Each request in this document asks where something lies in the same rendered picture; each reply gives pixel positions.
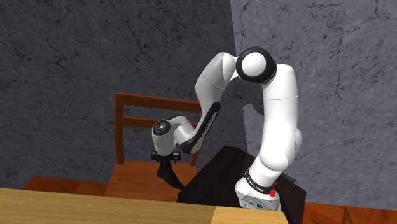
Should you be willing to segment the dark robot stand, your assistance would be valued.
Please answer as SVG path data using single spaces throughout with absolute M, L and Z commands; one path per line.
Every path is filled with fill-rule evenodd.
M 224 146 L 179 192 L 177 202 L 210 206 L 239 207 L 235 184 L 243 177 L 254 157 L 240 148 Z M 289 224 L 303 224 L 306 191 L 285 173 L 277 179 L 281 211 Z

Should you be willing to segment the brown wooden chair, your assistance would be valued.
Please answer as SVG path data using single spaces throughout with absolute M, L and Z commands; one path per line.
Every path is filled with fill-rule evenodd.
M 201 113 L 199 101 L 184 101 L 122 92 L 115 94 L 115 151 L 117 163 L 104 195 L 106 197 L 175 202 L 180 190 L 171 187 L 157 176 L 159 163 L 125 160 L 123 128 L 152 128 L 156 120 L 125 116 L 123 114 L 124 106 Z

